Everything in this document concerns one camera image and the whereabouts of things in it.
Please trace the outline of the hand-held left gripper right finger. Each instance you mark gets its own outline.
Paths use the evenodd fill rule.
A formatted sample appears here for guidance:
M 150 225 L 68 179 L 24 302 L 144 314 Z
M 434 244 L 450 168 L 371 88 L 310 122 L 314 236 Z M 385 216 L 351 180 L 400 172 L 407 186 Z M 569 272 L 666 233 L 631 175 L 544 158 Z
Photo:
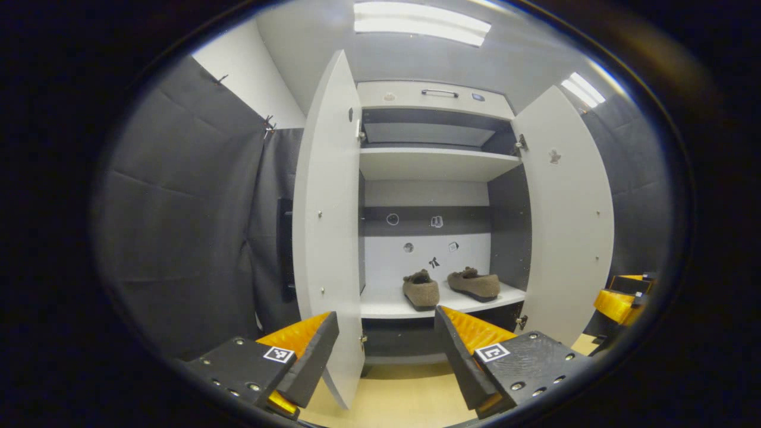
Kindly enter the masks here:
M 479 419 L 533 402 L 592 365 L 588 355 L 544 333 L 515 334 L 445 306 L 435 309 L 434 331 Z

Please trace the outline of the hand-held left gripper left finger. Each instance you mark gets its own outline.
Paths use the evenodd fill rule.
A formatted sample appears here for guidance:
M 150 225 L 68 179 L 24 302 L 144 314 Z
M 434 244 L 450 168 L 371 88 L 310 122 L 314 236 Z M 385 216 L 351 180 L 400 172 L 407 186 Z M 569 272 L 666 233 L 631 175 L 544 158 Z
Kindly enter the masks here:
M 229 339 L 184 366 L 244 407 L 297 420 L 312 400 L 338 336 L 337 313 L 329 311 L 263 338 Z

